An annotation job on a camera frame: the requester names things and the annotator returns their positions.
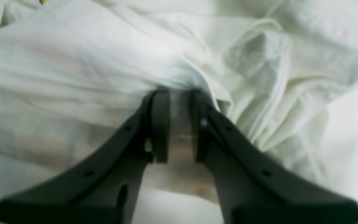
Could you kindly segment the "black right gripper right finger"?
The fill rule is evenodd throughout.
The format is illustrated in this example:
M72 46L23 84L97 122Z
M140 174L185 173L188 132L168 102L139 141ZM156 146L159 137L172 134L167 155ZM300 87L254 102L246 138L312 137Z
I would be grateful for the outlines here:
M213 175L226 224L358 224L358 203L261 153L200 91L190 93L195 162Z

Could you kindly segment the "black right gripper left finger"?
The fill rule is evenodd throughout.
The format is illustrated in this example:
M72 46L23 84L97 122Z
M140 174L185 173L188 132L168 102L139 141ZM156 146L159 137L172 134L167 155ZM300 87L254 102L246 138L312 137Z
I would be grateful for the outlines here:
M82 162L1 200L0 223L131 223L146 166L168 161L169 126L169 92L150 92L135 114Z

